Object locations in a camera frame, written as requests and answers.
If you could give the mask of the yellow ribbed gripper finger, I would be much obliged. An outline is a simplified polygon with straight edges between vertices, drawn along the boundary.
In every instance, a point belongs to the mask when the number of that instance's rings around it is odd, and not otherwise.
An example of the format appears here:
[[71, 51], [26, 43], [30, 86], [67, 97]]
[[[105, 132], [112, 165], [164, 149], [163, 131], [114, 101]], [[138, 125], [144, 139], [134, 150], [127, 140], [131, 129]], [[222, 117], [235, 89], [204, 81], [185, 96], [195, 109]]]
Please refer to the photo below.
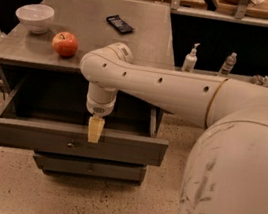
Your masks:
[[100, 140], [101, 133], [103, 131], [103, 127], [105, 125], [105, 120], [102, 117], [98, 117], [98, 115], [93, 115], [88, 120], [88, 141], [90, 143], [98, 143]]

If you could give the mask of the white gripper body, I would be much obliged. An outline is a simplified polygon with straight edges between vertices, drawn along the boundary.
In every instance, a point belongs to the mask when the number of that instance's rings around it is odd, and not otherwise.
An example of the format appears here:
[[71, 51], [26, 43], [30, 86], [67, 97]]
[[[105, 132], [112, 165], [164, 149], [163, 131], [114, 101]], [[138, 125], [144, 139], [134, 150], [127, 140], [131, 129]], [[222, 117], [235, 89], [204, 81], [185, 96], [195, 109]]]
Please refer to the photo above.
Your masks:
[[114, 109], [117, 91], [90, 83], [86, 96], [86, 107], [92, 116], [106, 117]]

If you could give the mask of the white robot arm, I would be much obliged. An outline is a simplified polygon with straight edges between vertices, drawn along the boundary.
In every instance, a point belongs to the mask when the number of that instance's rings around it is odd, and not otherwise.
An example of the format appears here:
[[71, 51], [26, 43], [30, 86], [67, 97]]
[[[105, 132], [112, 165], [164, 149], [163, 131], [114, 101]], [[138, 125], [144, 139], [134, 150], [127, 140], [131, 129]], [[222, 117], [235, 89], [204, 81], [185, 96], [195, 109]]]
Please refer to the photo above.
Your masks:
[[268, 214], [268, 88], [135, 65], [115, 43], [85, 54], [87, 109], [109, 115], [117, 91], [204, 127], [187, 159], [179, 214]]

